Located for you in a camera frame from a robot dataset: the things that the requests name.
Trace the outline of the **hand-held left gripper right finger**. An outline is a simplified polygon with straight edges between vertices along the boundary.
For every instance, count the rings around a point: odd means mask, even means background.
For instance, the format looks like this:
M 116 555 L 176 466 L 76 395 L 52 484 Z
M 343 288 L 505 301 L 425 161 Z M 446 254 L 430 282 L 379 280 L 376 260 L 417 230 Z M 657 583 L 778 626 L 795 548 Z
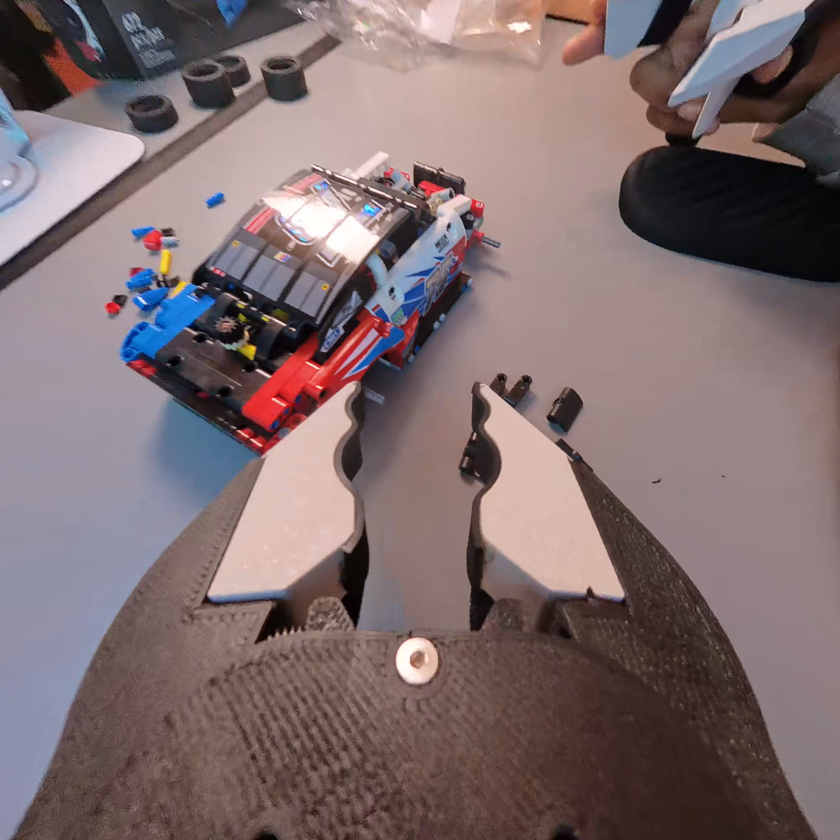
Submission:
M 546 629 L 556 603 L 625 590 L 567 454 L 490 386 L 472 388 L 476 470 L 468 577 L 477 597 Z

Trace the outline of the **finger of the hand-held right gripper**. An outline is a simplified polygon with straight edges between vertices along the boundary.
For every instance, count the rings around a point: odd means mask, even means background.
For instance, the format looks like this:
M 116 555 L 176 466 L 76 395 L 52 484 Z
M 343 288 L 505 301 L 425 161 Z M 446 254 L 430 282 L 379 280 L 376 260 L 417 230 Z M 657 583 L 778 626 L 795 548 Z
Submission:
M 817 1 L 720 1 L 703 50 L 668 100 L 671 108 L 702 100 L 690 138 L 708 133 L 740 80 L 809 33 L 817 15 Z
M 660 46 L 675 32 L 692 1 L 609 1 L 603 53 L 622 58 L 639 47 Z

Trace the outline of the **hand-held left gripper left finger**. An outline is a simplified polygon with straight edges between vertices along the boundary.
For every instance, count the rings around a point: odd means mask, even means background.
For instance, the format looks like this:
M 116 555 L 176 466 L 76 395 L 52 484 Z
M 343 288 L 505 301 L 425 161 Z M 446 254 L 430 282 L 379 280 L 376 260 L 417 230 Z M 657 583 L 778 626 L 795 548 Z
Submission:
M 352 382 L 260 461 L 206 598 L 213 604 L 279 602 L 294 624 L 335 596 L 359 621 L 366 580 L 362 466 L 365 398 Z

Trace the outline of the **lego race car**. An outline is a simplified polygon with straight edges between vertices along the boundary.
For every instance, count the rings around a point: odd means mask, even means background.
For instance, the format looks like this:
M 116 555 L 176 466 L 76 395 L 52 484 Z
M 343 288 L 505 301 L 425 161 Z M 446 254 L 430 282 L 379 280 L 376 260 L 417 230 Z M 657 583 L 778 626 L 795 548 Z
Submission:
M 465 180 L 380 152 L 312 165 L 261 197 L 189 281 L 126 334 L 121 361 L 258 455 L 376 363 L 400 371 L 501 244 Z

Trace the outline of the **person's right forearm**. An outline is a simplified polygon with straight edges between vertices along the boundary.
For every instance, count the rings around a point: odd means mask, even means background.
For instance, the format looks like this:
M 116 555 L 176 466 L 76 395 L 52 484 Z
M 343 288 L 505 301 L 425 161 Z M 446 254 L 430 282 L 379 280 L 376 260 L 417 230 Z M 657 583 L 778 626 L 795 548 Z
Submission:
M 782 123 L 758 123 L 752 141 L 803 162 L 816 181 L 839 189 L 839 76 L 827 82 L 803 110 Z

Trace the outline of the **black curved lego piece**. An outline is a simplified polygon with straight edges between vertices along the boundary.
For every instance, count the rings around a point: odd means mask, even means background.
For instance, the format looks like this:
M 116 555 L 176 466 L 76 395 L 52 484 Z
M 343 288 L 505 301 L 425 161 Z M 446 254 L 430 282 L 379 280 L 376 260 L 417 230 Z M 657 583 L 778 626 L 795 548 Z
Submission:
M 553 400 L 546 416 L 547 422 L 563 434 L 567 434 L 581 414 L 583 407 L 584 403 L 580 394 L 574 388 L 566 386 Z

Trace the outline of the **small coloured lego pieces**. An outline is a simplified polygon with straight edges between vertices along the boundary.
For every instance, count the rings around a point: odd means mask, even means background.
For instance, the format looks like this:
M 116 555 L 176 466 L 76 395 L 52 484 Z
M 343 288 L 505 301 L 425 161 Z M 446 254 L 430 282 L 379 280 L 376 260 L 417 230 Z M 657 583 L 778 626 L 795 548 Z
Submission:
M 180 239 L 170 227 L 136 227 L 132 236 L 145 252 L 154 258 L 151 266 L 135 266 L 129 269 L 125 281 L 125 292 L 120 292 L 104 304 L 104 311 L 111 318 L 116 318 L 131 301 L 140 312 L 152 312 L 163 306 L 164 301 L 180 293 L 186 283 L 174 273 L 172 261 L 171 274 L 159 273 L 162 249 L 169 249 L 174 255 L 180 245 Z

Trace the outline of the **black lego set box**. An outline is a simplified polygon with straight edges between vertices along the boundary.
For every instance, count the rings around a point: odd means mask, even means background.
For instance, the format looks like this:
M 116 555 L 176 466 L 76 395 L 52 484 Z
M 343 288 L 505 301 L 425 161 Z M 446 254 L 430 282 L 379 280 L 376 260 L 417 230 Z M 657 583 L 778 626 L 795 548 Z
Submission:
M 181 64 L 169 2 L 1 2 L 2 90 L 45 111 L 107 80 L 157 77 Z

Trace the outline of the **black wrist rest pad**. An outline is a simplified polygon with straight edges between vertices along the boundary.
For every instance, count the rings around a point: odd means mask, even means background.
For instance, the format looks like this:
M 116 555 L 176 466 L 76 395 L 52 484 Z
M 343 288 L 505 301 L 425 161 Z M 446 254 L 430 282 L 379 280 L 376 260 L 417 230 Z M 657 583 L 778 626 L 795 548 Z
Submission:
M 626 169 L 618 210 L 635 235 L 685 256 L 798 280 L 839 280 L 838 190 L 791 164 L 657 147 Z

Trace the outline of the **clear plastic bag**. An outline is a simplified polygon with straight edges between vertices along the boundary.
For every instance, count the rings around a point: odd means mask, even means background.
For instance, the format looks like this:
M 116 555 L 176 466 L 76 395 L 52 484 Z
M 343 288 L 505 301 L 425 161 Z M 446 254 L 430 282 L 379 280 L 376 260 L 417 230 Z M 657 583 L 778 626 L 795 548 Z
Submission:
M 359 55 L 398 70 L 483 56 L 537 66 L 543 1 L 293 1 L 285 5 Z

